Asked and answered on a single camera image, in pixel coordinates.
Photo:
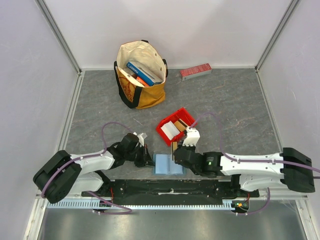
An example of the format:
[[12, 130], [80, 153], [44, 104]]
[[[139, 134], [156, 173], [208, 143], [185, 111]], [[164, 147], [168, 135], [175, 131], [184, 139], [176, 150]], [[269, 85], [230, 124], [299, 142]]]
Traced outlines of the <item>blue leather card holder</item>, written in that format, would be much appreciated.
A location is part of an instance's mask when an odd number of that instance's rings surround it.
[[154, 174], [166, 176], [182, 176], [186, 173], [185, 168], [174, 162], [172, 154], [154, 154]]

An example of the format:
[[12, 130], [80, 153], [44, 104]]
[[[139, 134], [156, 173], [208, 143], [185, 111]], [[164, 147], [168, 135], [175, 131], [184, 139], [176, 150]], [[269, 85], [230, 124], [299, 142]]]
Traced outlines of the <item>gold brown credit card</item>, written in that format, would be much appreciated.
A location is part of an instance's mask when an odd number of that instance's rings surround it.
[[174, 152], [177, 150], [178, 148], [178, 143], [176, 141], [173, 141], [170, 145], [171, 147], [171, 159], [172, 161], [175, 161], [175, 156], [174, 156]]

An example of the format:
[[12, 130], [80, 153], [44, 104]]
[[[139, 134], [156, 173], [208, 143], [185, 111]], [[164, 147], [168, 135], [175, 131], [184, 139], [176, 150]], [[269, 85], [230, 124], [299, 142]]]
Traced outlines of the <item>white cards stack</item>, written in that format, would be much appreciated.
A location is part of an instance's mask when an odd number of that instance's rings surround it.
[[173, 124], [172, 121], [165, 123], [160, 129], [163, 131], [163, 133], [169, 140], [172, 140], [175, 136], [177, 136], [180, 133], [180, 131]]

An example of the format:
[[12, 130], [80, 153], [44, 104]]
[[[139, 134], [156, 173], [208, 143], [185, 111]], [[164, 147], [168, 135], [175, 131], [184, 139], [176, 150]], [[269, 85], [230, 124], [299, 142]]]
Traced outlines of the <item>red plastic bin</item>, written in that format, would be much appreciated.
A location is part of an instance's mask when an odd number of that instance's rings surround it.
[[162, 137], [162, 139], [167, 144], [167, 146], [170, 146], [172, 142], [178, 142], [185, 135], [185, 133], [184, 133], [184, 131], [182, 131], [182, 132], [180, 131], [180, 133], [177, 136], [175, 136], [172, 140], [169, 140], [167, 138], [167, 136], [161, 130], [161, 127], [165, 123], [168, 123], [169, 121], [174, 123], [178, 119], [182, 119], [185, 123], [188, 124], [189, 127], [193, 123], [195, 123], [195, 121], [196, 121], [192, 117], [192, 115], [184, 107], [181, 107], [179, 110], [175, 111], [171, 115], [169, 115], [169, 116], [165, 117], [163, 120], [161, 120], [160, 123], [158, 124], [158, 126], [156, 127], [156, 131]]

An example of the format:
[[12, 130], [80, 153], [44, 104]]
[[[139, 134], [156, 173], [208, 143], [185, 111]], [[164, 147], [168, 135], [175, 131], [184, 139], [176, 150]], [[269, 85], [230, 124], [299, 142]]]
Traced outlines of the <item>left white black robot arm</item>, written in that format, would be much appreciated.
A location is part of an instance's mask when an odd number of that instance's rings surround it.
[[154, 166], [145, 144], [146, 137], [144, 132], [128, 133], [107, 149], [86, 155], [59, 150], [32, 180], [41, 196], [51, 204], [58, 203], [67, 195], [86, 191], [106, 196], [110, 192], [111, 181], [104, 171], [118, 168], [125, 162], [133, 162], [138, 168]]

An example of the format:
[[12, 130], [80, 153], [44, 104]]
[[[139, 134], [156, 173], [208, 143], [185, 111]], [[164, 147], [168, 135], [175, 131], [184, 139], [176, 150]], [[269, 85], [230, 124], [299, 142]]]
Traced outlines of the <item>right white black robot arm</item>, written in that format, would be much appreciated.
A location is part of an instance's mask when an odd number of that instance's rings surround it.
[[230, 176], [229, 191], [235, 197], [264, 188], [288, 188], [298, 193], [316, 190], [312, 160], [294, 148], [267, 155], [201, 154], [195, 149], [178, 147], [173, 153], [174, 162], [202, 177]]

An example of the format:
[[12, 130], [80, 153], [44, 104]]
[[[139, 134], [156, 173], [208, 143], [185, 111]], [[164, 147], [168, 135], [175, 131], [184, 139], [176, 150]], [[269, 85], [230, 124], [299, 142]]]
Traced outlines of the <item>brown striped card in bin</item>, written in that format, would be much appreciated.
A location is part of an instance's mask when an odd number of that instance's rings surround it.
[[186, 128], [189, 127], [189, 125], [180, 118], [176, 120], [173, 124], [180, 132], [183, 132]]

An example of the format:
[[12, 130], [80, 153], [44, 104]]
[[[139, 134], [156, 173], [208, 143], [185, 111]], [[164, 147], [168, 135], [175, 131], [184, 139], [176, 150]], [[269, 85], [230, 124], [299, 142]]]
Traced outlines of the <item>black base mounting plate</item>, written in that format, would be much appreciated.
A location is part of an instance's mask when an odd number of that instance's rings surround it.
[[230, 181], [215, 179], [116, 179], [104, 183], [94, 193], [118, 199], [169, 194], [210, 196], [217, 200], [260, 196], [258, 190], [248, 192], [233, 186]]

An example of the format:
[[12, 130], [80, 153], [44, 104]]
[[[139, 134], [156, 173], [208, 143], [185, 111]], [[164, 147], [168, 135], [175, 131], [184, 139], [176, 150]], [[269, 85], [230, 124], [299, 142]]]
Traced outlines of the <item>yellow canvas tote bag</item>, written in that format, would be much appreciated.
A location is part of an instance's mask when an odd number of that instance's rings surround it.
[[128, 108], [151, 108], [165, 100], [167, 62], [148, 41], [122, 44], [113, 68], [119, 96]]

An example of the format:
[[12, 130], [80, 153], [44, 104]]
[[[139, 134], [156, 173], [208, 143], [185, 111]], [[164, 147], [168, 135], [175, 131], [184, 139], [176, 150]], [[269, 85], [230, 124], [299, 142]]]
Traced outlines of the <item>orange book in bag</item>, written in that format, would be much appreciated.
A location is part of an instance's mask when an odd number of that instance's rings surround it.
[[149, 85], [144, 81], [142, 80], [139, 76], [136, 78], [136, 80], [141, 84], [143, 85], [144, 87], [148, 87]]

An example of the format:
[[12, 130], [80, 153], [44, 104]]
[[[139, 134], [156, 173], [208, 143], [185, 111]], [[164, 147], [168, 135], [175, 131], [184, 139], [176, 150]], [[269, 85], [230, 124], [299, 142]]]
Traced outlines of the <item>red rectangular carton box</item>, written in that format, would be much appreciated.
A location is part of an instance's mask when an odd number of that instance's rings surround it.
[[212, 72], [212, 67], [209, 63], [189, 67], [180, 70], [181, 80], [189, 80], [203, 75], [208, 75]]

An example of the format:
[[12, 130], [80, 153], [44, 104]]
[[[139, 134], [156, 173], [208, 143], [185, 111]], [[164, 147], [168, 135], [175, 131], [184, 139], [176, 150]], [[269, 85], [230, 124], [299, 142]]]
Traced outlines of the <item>blue book in bag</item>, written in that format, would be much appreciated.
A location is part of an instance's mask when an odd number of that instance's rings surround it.
[[147, 71], [146, 67], [136, 61], [129, 61], [126, 66], [138, 77], [144, 80], [150, 87], [155, 84], [155, 78]]

